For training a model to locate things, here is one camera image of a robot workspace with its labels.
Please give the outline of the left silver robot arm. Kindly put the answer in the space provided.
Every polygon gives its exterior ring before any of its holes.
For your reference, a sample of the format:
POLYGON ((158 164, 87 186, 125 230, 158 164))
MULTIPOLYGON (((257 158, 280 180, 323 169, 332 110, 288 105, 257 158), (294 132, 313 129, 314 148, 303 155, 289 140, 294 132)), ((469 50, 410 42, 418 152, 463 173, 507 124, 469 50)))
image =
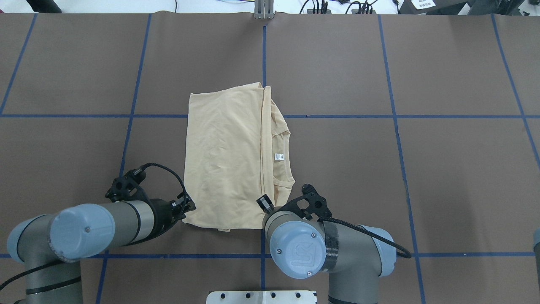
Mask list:
POLYGON ((79 204, 12 229, 8 253, 25 271, 1 288, 25 278, 25 297, 19 304, 82 304, 81 260, 150 241, 196 210, 187 193, 172 201, 150 199, 142 192, 106 196, 108 203, 79 204))

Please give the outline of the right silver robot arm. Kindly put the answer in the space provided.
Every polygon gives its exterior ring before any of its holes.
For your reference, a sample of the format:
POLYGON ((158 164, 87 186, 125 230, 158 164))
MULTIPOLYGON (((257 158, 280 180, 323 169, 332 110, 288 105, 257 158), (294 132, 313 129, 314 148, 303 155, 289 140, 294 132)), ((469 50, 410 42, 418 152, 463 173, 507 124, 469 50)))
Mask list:
POLYGON ((257 200, 274 263, 293 279, 328 273, 330 304, 377 304, 380 278, 393 272, 399 256, 410 258, 410 252, 384 229, 332 218, 316 193, 300 199, 309 206, 302 209, 294 199, 276 208, 267 195, 257 200))

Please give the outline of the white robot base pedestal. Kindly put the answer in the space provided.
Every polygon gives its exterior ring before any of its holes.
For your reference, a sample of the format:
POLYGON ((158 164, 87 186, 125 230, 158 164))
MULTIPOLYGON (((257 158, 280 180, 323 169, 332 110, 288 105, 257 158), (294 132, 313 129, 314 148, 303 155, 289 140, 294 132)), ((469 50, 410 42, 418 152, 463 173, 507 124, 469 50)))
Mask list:
POLYGON ((316 304, 318 297, 310 290, 244 290, 215 291, 207 304, 316 304))

